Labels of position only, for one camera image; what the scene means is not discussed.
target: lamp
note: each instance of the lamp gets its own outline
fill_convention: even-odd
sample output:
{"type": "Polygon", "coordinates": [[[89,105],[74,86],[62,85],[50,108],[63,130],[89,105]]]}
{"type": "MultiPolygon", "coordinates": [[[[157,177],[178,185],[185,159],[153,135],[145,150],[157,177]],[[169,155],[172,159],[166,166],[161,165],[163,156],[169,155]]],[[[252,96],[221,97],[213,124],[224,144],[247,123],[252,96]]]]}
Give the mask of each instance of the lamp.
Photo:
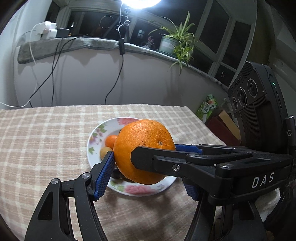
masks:
{"type": "Polygon", "coordinates": [[[142,9],[146,7],[152,7],[158,4],[161,0],[122,0],[123,3],[131,8],[142,9]]]}

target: orange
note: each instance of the orange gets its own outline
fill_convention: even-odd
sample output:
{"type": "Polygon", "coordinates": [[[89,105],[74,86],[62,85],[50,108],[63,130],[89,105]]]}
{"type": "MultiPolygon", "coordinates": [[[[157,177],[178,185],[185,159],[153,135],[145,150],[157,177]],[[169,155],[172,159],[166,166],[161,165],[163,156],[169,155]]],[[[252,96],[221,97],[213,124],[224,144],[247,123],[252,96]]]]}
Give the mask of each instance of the orange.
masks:
{"type": "Polygon", "coordinates": [[[114,143],[114,157],[120,172],[128,179],[146,185],[158,183],[165,175],[136,169],[131,152],[138,146],[175,150],[168,130],[154,120],[138,120],[122,128],[114,143]]]}
{"type": "Polygon", "coordinates": [[[105,146],[110,147],[111,149],[113,149],[114,142],[115,142],[116,138],[117,138],[116,135],[108,136],[106,138],[106,140],[105,140],[105,146]]]}

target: floral plate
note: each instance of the floral plate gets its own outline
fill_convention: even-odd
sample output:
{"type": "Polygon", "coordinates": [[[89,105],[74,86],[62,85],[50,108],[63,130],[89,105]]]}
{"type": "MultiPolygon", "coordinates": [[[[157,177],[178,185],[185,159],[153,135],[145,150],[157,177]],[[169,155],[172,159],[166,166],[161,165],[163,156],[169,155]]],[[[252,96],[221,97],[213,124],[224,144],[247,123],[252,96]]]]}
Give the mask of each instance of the floral plate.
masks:
{"type": "MultiPolygon", "coordinates": [[[[91,168],[97,163],[101,163],[100,149],[105,146],[105,139],[109,135],[118,135],[120,130],[127,124],[137,121],[137,118],[119,117],[104,121],[99,124],[90,134],[87,142],[87,158],[91,168]]],[[[128,196],[150,196],[159,193],[176,180],[176,177],[167,176],[159,183],[153,185],[143,185],[130,183],[124,180],[110,178],[108,187],[112,190],[128,196]]]]}

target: spider plant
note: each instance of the spider plant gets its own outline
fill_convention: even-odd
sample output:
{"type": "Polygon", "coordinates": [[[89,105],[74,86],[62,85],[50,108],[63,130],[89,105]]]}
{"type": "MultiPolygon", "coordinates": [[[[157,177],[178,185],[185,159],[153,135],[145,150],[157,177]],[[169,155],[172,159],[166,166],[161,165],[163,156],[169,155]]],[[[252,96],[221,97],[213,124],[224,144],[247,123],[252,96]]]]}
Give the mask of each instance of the spider plant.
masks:
{"type": "Polygon", "coordinates": [[[195,46],[195,38],[193,33],[188,33],[189,29],[194,25],[194,23],[189,24],[190,19],[190,12],[188,12],[186,20],[184,24],[182,22],[179,26],[175,25],[172,20],[169,18],[163,17],[167,20],[169,20],[173,24],[173,29],[168,29],[167,27],[160,27],[158,29],[155,29],[149,33],[149,35],[157,30],[165,30],[169,34],[164,35],[165,38],[171,38],[176,39],[179,42],[179,45],[174,46],[175,50],[174,53],[176,54],[176,57],[178,61],[173,63],[171,67],[175,64],[179,64],[180,66],[180,74],[182,71],[182,62],[184,62],[187,66],[189,63],[189,60],[191,59],[191,54],[193,52],[194,46],[195,46]]]}

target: plant pot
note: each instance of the plant pot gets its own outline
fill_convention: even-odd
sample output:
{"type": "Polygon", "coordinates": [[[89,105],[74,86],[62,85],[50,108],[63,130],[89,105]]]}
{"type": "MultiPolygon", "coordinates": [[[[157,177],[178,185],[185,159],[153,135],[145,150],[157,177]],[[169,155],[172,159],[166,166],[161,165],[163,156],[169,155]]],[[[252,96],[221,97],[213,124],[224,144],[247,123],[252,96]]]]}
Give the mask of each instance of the plant pot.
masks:
{"type": "Polygon", "coordinates": [[[176,39],[172,38],[166,38],[165,35],[163,35],[161,42],[160,42],[160,47],[159,51],[168,53],[169,55],[176,56],[176,53],[174,53],[174,46],[179,45],[180,42],[176,39]]]}

